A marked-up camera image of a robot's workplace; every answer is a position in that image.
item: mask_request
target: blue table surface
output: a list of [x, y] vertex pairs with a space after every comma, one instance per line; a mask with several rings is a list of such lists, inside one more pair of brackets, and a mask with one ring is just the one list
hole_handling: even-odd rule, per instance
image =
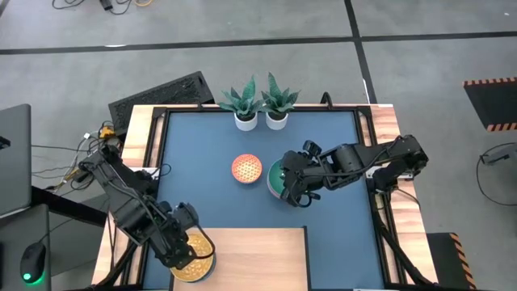
[[[191, 203], [203, 227], [288, 228], [307, 226], [309, 267], [314, 289], [381, 289], [382, 275], [366, 185], [363, 179], [330, 192], [307, 209], [278, 200], [267, 189], [267, 171], [288, 150], [300, 151], [305, 140], [325, 151], [356, 143], [350, 112], [292, 112], [287, 126], [274, 131], [260, 115], [257, 128], [238, 130], [233, 115], [222, 112], [172, 113], [163, 162], [170, 174], [161, 177], [158, 200]], [[231, 174], [233, 160], [254, 154], [263, 174], [253, 184]], [[149, 252], [146, 289], [165, 289], [170, 271]]]

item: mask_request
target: wooden table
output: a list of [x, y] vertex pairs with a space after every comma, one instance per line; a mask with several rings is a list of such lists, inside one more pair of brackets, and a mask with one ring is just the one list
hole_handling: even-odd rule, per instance
[[204, 230], [216, 245], [216, 268], [199, 283], [174, 280], [174, 291], [308, 289], [303, 228]]
[[[197, 105], [168, 105], [170, 108], [195, 108]], [[216, 105], [204, 105], [205, 107], [213, 107]], [[326, 104], [297, 104], [296, 107], [326, 107]], [[365, 106], [365, 104], [334, 104], [339, 106]], [[374, 104], [369, 105], [372, 111], [372, 119], [376, 132], [377, 142], [392, 141], [400, 134], [395, 110], [391, 104]], [[133, 108], [131, 122], [128, 128], [128, 134], [124, 144], [122, 159], [128, 167], [142, 167], [144, 164], [145, 148], [149, 140], [149, 129], [153, 119], [154, 105], [137, 105]], [[153, 141], [154, 149], [160, 144], [162, 127], [158, 120], [157, 131]], [[366, 118], [361, 117], [361, 123], [364, 124]], [[363, 125], [363, 134], [366, 144], [370, 142], [367, 126]], [[151, 151], [151, 166], [155, 166], [158, 162], [158, 151]], [[412, 182], [400, 181], [399, 188], [416, 196]], [[397, 229], [398, 241], [401, 248], [408, 255], [415, 267], [429, 280], [437, 282], [435, 267], [431, 258], [431, 251], [427, 243], [426, 231], [423, 226], [422, 215], [418, 205], [408, 197], [399, 195], [396, 192], [392, 195], [391, 207], [393, 209], [393, 219], [395, 228]], [[108, 228], [104, 228], [103, 240], [99, 248], [99, 256], [95, 266], [95, 272], [92, 278], [92, 284], [101, 281], [108, 273], [110, 268], [111, 250]], [[124, 252], [128, 238], [119, 230], [117, 230], [117, 242], [115, 247], [115, 259], [117, 260]], [[389, 274], [393, 283], [398, 282], [397, 269], [391, 249], [385, 243], [386, 257], [388, 259]], [[128, 282], [135, 283], [137, 281], [137, 267], [140, 262], [141, 249], [138, 248], [132, 261], [131, 272]]]

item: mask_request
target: black floor mat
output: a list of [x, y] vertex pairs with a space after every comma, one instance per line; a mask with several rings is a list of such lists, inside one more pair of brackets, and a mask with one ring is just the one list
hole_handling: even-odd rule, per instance
[[212, 92], [198, 71], [108, 105], [116, 135], [125, 135], [133, 105], [213, 103]]
[[486, 130], [517, 129], [517, 78], [465, 81], [463, 87]]
[[427, 234], [438, 282], [443, 287], [475, 289], [469, 264], [456, 234]]

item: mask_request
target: white pot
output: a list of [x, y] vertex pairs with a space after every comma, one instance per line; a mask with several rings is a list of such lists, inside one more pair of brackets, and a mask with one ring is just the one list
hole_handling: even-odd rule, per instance
[[269, 114], [266, 113], [266, 124], [270, 129], [281, 130], [288, 123], [288, 117], [289, 113], [287, 113], [282, 120], [274, 120], [269, 117]]
[[253, 119], [248, 121], [238, 119], [236, 113], [233, 114], [233, 117], [235, 117], [235, 125], [242, 131], [250, 131], [251, 129], [254, 129], [255, 126], [257, 126], [257, 120], [259, 120], [258, 113], [255, 113]]

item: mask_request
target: orange ball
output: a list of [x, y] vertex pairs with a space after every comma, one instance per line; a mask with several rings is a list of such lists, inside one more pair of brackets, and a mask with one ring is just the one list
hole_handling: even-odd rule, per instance
[[253, 154], [241, 154], [232, 163], [232, 175], [241, 183], [253, 183], [262, 174], [262, 163]]

